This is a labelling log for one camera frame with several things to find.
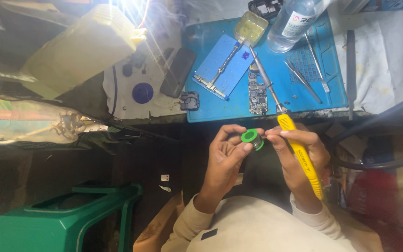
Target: yellow soldering iron handle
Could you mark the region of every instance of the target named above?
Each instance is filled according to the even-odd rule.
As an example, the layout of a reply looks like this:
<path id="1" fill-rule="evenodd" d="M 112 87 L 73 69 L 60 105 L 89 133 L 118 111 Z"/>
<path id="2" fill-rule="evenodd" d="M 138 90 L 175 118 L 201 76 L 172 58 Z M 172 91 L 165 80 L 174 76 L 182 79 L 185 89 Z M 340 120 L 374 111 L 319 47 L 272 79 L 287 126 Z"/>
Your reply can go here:
<path id="1" fill-rule="evenodd" d="M 278 122 L 281 125 L 281 128 L 283 130 L 295 130 L 296 129 L 296 126 L 295 126 L 293 120 L 287 114 L 279 115 Z M 307 155 L 306 148 L 304 148 L 304 145 L 297 140 L 288 139 L 288 142 L 290 143 L 290 146 L 292 147 L 293 151 L 295 152 L 296 156 L 298 157 L 298 160 L 299 160 L 301 166 L 303 167 L 304 173 L 307 175 L 307 178 L 309 179 L 310 184 L 312 185 L 315 195 L 317 196 L 317 198 L 322 200 L 323 192 L 321 189 L 320 181 L 318 180 L 318 176 L 316 175 L 315 168 L 314 168 L 312 162 L 310 161 L 309 156 Z"/>

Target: green chair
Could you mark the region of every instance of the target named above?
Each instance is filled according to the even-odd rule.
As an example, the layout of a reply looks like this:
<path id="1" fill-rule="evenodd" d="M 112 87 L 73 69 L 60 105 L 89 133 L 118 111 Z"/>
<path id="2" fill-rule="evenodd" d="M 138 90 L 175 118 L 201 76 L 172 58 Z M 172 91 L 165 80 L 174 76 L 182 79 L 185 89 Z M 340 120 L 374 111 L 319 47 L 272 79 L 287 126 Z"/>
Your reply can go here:
<path id="1" fill-rule="evenodd" d="M 142 194 L 139 184 L 74 187 L 72 193 L 11 210 L 0 216 L 0 252 L 80 252 L 87 229 L 117 210 L 122 211 L 118 252 L 131 252 L 132 207 Z M 87 203 L 60 209 L 82 195 Z"/>

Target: circuit board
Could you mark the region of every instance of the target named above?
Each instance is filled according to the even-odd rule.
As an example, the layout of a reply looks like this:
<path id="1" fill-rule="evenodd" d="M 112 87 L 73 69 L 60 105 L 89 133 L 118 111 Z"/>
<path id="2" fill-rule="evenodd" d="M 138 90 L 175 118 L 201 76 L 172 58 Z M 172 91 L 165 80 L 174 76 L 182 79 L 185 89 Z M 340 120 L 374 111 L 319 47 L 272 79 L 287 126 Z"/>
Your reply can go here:
<path id="1" fill-rule="evenodd" d="M 255 73 L 248 74 L 248 97 L 250 113 L 253 115 L 267 113 L 267 88 L 264 83 L 257 83 Z"/>

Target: green solder spool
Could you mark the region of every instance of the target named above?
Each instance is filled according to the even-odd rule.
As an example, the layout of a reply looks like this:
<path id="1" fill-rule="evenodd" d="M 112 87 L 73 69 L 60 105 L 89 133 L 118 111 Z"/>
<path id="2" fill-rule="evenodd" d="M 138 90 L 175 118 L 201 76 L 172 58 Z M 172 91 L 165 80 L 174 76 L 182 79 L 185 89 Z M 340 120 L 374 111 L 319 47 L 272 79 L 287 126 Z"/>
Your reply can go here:
<path id="1" fill-rule="evenodd" d="M 252 143 L 255 150 L 260 150 L 264 145 L 262 137 L 258 134 L 256 129 L 249 129 L 242 134 L 242 141 L 245 143 Z"/>

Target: plastic bottle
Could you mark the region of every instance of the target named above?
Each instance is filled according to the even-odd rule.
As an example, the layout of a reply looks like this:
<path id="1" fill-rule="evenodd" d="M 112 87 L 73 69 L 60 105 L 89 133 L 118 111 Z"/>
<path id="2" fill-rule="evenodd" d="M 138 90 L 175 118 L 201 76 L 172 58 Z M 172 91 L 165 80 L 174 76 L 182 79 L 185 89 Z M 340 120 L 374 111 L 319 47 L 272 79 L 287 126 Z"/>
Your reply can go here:
<path id="1" fill-rule="evenodd" d="M 38 81 L 22 84 L 54 99 L 131 55 L 146 32 L 118 7 L 98 4 L 26 61 L 21 72 Z"/>
<path id="2" fill-rule="evenodd" d="M 284 2 L 268 33 L 268 47 L 275 53 L 289 51 L 331 2 L 332 0 L 288 0 Z"/>

